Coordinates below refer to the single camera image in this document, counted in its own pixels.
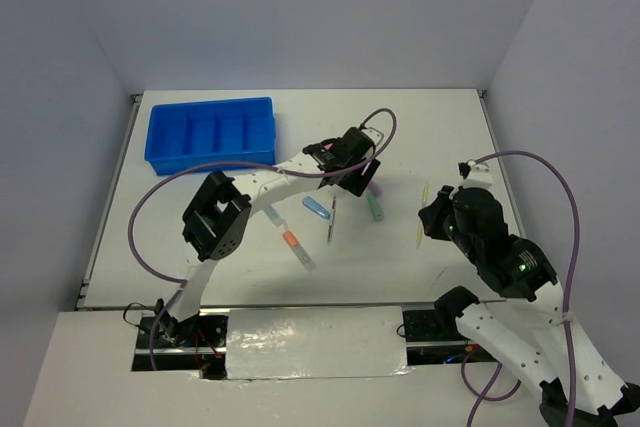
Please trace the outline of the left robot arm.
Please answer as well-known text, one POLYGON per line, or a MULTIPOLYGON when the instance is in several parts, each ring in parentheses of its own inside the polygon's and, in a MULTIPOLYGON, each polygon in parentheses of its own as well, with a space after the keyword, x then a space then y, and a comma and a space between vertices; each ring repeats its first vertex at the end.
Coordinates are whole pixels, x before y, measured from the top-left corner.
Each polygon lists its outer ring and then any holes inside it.
POLYGON ((189 343, 198 330, 202 295, 217 264, 240 246, 251 217, 289 197, 338 186, 359 197, 380 162, 376 159, 383 136, 365 126, 351 127, 342 136, 310 144, 294 157, 270 166, 240 161, 248 174, 228 176, 229 162, 215 162, 182 214, 182 238, 196 261, 183 278, 171 277, 152 268, 140 255, 134 240, 134 225, 144 203, 162 186, 196 171, 193 167, 165 178, 148 191, 129 218, 127 240, 136 261, 151 275, 174 283, 176 293, 160 298, 155 319, 145 332, 151 340, 163 336, 172 345, 189 343))

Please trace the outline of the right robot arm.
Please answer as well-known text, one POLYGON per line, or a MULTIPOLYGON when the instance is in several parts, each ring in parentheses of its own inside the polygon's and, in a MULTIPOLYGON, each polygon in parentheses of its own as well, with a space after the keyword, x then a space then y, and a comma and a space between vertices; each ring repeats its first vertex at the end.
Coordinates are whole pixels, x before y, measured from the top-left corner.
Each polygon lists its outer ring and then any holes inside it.
POLYGON ((509 233, 488 190, 444 186, 419 218, 426 236, 462 252, 536 342, 523 340, 463 286, 435 301, 442 336, 462 335, 493 356, 538 398, 549 426, 613 426, 618 416, 638 410, 638 385, 616 374, 579 322, 563 312, 564 291, 549 260, 534 242, 509 233))

